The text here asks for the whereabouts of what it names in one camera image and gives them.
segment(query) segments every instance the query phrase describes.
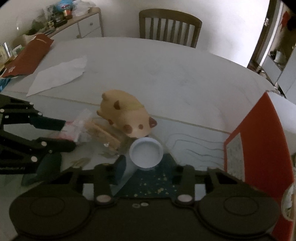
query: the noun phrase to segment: chair backrest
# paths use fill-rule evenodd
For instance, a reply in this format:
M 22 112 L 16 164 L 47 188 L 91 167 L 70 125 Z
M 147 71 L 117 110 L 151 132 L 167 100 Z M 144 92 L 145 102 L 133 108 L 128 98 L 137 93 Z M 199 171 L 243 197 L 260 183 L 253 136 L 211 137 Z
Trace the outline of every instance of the chair backrest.
M 151 18 L 150 23 L 150 34 L 149 38 L 153 39 L 153 28 L 154 28 L 154 18 L 158 18 L 156 40 L 160 40 L 160 29 L 161 29 L 161 19 L 165 19 L 165 27 L 163 32 L 163 41 L 173 42 L 175 37 L 176 21 L 179 22 L 178 35 L 176 43 L 180 44 L 181 33 L 183 28 L 183 23 L 186 23 L 186 30 L 184 35 L 183 45 L 187 45 L 189 27 L 190 25 L 194 26 L 194 32 L 192 36 L 192 41 L 190 47 L 195 48 L 200 34 L 200 29 L 202 26 L 202 21 L 195 16 L 192 16 L 188 13 L 168 10 L 168 9 L 146 9 L 139 13 L 139 22 L 140 22 L 140 38 L 146 38 L 146 18 Z M 173 20 L 173 24 L 170 31 L 170 38 L 168 38 L 168 23 L 169 20 Z

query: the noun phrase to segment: pig toy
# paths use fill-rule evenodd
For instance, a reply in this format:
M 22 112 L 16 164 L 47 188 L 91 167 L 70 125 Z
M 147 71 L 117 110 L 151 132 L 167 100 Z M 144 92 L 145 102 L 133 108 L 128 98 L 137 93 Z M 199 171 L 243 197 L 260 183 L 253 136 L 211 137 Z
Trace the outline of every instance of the pig toy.
M 101 109 L 97 114 L 129 137 L 141 138 L 157 125 L 136 97 L 121 90 L 102 94 Z

